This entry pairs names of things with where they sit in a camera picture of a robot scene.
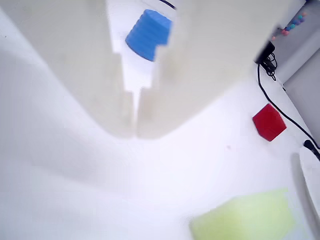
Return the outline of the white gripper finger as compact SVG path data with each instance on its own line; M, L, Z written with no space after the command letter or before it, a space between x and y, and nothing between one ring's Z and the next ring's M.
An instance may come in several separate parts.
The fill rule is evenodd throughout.
M251 67L292 0L183 0L168 44L156 49L136 133L161 138L186 123Z
M0 7L104 130L132 137L133 94L113 51L106 1L3 0Z

